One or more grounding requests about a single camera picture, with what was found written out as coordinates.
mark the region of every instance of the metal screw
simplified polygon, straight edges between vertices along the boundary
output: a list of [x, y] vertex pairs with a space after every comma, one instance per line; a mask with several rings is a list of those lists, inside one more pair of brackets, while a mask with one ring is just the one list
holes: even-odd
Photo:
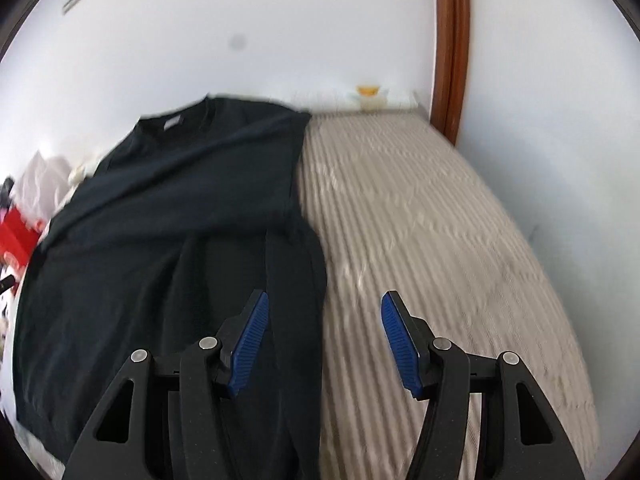
[[131, 354], [131, 360], [135, 363], [142, 362], [146, 359], [146, 350], [136, 350]]
[[451, 348], [451, 341], [449, 341], [446, 337], [437, 337], [433, 340], [433, 345], [438, 350], [449, 350]]
[[211, 350], [218, 346], [218, 340], [215, 337], [203, 337], [198, 344], [203, 350]]
[[520, 358], [518, 357], [518, 355], [514, 354], [513, 352], [505, 352], [504, 354], [502, 354], [502, 358], [508, 365], [516, 365], [520, 362]]

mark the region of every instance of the bed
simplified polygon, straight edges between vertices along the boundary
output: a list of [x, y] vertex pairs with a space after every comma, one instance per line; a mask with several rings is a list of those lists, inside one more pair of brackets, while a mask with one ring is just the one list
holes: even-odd
[[[465, 351], [520, 354], [589, 464], [597, 423], [571, 325], [526, 241], [436, 130], [414, 112], [316, 116], [298, 182], [328, 273], [323, 478], [403, 478], [410, 463], [426, 406], [402, 389], [388, 350], [379, 306], [390, 289]], [[37, 439], [23, 428], [18, 436], [60, 478], [62, 465]], [[478, 436], [473, 399], [460, 478], [473, 478]]]

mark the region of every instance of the white wall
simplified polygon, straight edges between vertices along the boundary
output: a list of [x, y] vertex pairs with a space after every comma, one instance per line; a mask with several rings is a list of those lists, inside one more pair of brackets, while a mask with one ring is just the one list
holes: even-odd
[[572, 320], [601, 479], [640, 429], [640, 42], [611, 0], [471, 1], [458, 146]]
[[434, 0], [41, 0], [0, 62], [0, 175], [72, 162], [141, 114], [207, 92], [417, 90], [431, 102]]

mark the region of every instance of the black t-shirt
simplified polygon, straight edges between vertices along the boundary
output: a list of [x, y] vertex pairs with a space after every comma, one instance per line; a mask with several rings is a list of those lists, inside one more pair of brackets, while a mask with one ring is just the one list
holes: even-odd
[[295, 184], [308, 120], [230, 98], [142, 119], [53, 219], [14, 347], [17, 418], [49, 452], [68, 460], [132, 351], [180, 352], [261, 288], [270, 323], [223, 405], [234, 461], [245, 479], [318, 478], [326, 271]]

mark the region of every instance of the red box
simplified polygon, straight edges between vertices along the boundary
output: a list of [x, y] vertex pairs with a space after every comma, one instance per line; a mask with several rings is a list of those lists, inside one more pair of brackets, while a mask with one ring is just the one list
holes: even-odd
[[15, 270], [22, 269], [29, 263], [39, 239], [40, 233], [27, 227], [20, 211], [14, 207], [0, 224], [0, 256]]

